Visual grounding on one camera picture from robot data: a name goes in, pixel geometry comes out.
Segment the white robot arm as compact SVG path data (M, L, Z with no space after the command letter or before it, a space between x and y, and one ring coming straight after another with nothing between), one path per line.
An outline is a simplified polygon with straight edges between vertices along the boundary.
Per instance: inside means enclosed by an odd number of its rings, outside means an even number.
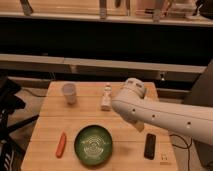
M126 122L145 122L213 145L213 107L145 100L144 83L128 78L112 99L112 108Z

